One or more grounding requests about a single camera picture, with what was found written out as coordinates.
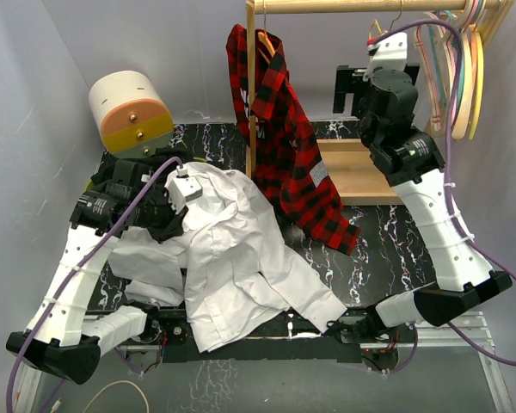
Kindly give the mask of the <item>thin natural wooden hanger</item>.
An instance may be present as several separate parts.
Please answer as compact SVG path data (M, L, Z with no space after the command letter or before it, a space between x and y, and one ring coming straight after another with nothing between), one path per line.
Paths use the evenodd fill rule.
M400 8L399 8L399 12L398 12L397 16L390 22L390 26L387 30L382 28L382 26L380 25L380 23L377 19L374 19L370 26L369 32L368 32L368 40L374 40L377 37L379 37L380 35L388 33L394 27L394 24L401 18L402 12L403 12L402 7L403 7L403 0L400 1Z

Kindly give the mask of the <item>white button-up shirt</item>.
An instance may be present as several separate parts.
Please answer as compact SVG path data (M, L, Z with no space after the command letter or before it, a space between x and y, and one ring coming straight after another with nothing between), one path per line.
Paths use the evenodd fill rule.
M131 281L127 292L183 303L200 352L242 339L288 309L325 332L346 307L286 245L256 185L238 170L185 166L203 194L189 202L182 235L158 243L132 227L108 258L113 274Z

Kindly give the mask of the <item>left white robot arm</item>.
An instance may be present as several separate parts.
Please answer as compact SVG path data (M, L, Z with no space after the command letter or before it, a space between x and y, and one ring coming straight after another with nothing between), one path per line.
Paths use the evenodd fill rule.
M86 312L121 236L141 229L162 243L181 235L186 202L169 191L166 179L184 163L176 155L117 159L91 177L71 214L64 253L38 311L6 342L17 366L25 363L81 385L100 358L123 342L158 338L162 307L153 301L129 299L94 321Z

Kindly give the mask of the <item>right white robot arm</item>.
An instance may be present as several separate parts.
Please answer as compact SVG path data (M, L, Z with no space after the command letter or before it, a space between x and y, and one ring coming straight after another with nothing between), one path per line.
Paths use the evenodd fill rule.
M472 236L455 202L445 200L444 158L434 139L413 124L418 70L418 65L380 68L371 75L346 65L336 70L333 111L343 112L346 96L353 95L361 143L408 209L435 270L434 282L382 299L359 321L341 325L356 337L379 342L401 324L447 324L513 284L508 273L494 270L470 247Z

